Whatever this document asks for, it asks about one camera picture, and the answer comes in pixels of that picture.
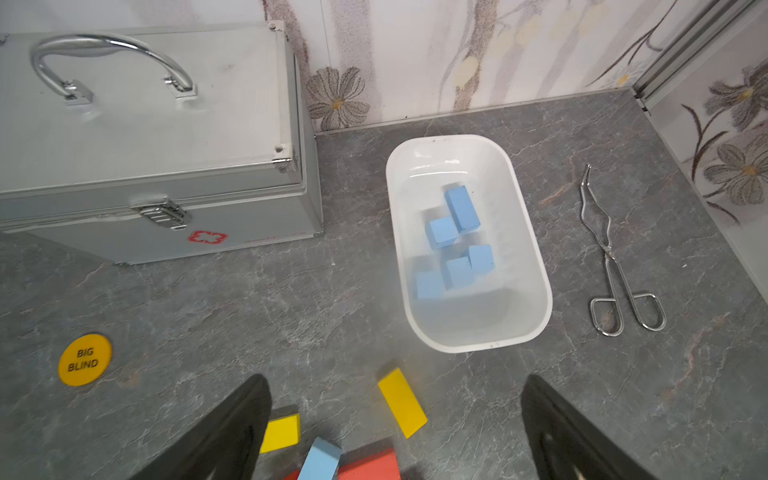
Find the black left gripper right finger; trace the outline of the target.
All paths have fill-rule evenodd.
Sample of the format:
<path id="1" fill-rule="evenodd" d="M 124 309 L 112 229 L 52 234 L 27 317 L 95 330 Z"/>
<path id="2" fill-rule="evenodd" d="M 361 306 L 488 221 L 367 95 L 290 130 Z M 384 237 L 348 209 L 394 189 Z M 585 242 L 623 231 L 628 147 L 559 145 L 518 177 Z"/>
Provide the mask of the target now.
<path id="1" fill-rule="evenodd" d="M 520 397 L 540 479 L 652 479 L 542 377 L 527 377 Z"/>

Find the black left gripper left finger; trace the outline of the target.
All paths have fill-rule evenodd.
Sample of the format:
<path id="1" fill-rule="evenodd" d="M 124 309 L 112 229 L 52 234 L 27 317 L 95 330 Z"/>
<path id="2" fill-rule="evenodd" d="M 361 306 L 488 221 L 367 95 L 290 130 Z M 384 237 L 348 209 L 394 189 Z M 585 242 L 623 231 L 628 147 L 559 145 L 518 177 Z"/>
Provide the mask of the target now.
<path id="1" fill-rule="evenodd" d="M 267 379 L 254 374 L 135 479 L 250 479 L 272 410 Z"/>

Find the blue cube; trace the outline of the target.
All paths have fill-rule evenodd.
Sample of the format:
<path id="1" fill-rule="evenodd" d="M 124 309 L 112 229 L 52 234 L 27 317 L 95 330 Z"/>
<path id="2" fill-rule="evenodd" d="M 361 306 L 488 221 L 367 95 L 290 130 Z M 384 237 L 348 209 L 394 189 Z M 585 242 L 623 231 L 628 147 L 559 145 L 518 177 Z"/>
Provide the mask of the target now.
<path id="1" fill-rule="evenodd" d="M 491 245 L 471 245 L 467 249 L 467 257 L 475 275 L 485 275 L 495 269 L 495 260 Z"/>
<path id="2" fill-rule="evenodd" d="M 334 480 L 337 474 L 342 449 L 333 443 L 317 437 L 305 458 L 298 480 Z"/>
<path id="3" fill-rule="evenodd" d="M 426 224 L 426 233 L 433 250 L 449 247 L 455 244 L 459 237 L 458 229 L 450 216 L 430 220 Z"/>
<path id="4" fill-rule="evenodd" d="M 439 300 L 445 294 L 443 275 L 439 271 L 417 271 L 415 273 L 415 294 L 419 301 Z"/>
<path id="5" fill-rule="evenodd" d="M 467 256 L 447 260 L 443 271 L 449 290 L 468 287 L 475 281 L 475 273 Z"/>

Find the long blue block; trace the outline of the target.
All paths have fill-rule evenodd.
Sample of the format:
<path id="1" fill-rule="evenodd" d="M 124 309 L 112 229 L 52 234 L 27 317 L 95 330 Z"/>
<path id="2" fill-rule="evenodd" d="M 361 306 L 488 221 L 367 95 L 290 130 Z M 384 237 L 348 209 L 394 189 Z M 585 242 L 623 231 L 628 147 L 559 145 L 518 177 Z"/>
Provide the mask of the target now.
<path id="1" fill-rule="evenodd" d="M 447 190 L 445 199 L 459 233 L 472 232 L 480 228 L 479 216 L 465 186 Z"/>

